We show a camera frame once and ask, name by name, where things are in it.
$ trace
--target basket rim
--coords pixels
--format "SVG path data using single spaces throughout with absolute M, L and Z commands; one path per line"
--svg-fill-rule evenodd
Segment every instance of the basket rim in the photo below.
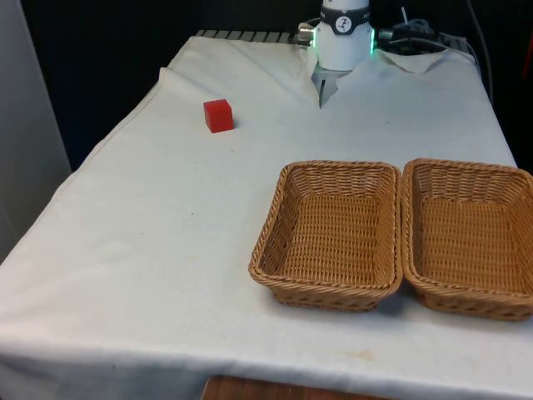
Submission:
M 429 279 L 420 275 L 413 261 L 413 229 L 412 229 L 412 174 L 414 168 L 419 165 L 433 165 L 437 167 L 454 167 L 470 169 L 474 171 L 494 171 L 501 173 L 518 173 L 525 180 L 526 184 L 533 188 L 533 177 L 526 171 L 519 168 L 507 167 L 497 164 L 488 164 L 483 162 L 461 162 L 437 160 L 433 158 L 417 158 L 408 162 L 402 174 L 401 182 L 401 210 L 402 210 L 402 235 L 401 235 L 401 258 L 402 267 L 406 279 L 417 290 L 436 295 L 444 298 L 462 298 L 470 301 L 490 301 L 499 303 L 502 306 L 526 306 L 533 307 L 533 295 L 508 292 L 504 290 L 485 289 L 482 287 L 467 287 L 455 285 L 452 283 L 441 282 L 435 279 Z
M 259 262 L 262 259 L 268 238 L 274 228 L 277 214 L 280 210 L 285 192 L 286 182 L 289 174 L 295 168 L 300 167 L 364 167 L 366 169 L 387 169 L 394 172 L 395 176 L 395 232 L 394 232 L 394 254 L 393 271 L 389 282 L 382 285 L 348 285 L 345 283 L 333 283 L 324 281 L 312 281 L 306 279 L 295 279 L 283 275 L 269 275 L 262 271 Z M 401 173 L 397 167 L 386 162 L 350 162 L 350 161 L 300 161 L 286 165 L 280 172 L 277 181 L 274 198 L 271 207 L 263 224 L 263 228 L 257 239 L 257 243 L 252 252 L 252 258 L 248 266 L 248 272 L 252 278 L 263 286 L 270 289 L 290 289 L 298 292 L 314 293 L 334 293 L 338 295 L 357 296 L 362 298 L 380 299 L 393 294 L 399 287 L 403 278 L 401 268 L 401 244 L 400 244 L 400 182 Z

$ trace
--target black cable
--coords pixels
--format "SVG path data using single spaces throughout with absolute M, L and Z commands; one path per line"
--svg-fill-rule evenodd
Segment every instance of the black cable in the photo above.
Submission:
M 491 66 L 491 56 L 489 55 L 489 48 L 486 46 L 485 35 L 483 35 L 483 30 L 481 29 L 481 25 L 479 21 L 477 20 L 476 11 L 472 7 L 471 0 L 466 0 L 466 4 L 468 5 L 468 9 L 470 10 L 472 21 L 474 22 L 474 25 L 476 26 L 476 31 L 481 41 L 481 48 L 483 49 L 483 53 L 485 55 L 486 74 L 487 74 L 487 81 L 488 81 L 488 87 L 489 87 L 489 91 L 488 91 L 489 99 L 491 100 L 491 104 L 493 104 L 494 103 L 494 89 L 492 87 L 492 66 Z

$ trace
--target robot logo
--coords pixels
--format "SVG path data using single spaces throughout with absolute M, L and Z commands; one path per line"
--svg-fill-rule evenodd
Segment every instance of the robot logo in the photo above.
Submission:
M 339 17 L 335 22 L 335 26 L 340 33 L 346 33 L 351 28 L 351 19 L 348 17 Z

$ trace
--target metal grate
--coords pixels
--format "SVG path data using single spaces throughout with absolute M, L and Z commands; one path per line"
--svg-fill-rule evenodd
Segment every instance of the metal grate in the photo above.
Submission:
M 200 29 L 195 36 L 228 40 L 244 40 L 260 43 L 291 43 L 294 36 L 289 32 L 250 32 L 250 31 L 217 31 Z

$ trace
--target wicker basket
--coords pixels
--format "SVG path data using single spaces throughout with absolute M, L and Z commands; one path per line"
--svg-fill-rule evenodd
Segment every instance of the wicker basket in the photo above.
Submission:
M 533 313 L 533 178 L 512 167 L 419 159 L 402 181 L 402 263 L 436 311 Z
M 252 254 L 281 303 L 370 311 L 401 282 L 400 172 L 380 162 L 283 168 Z

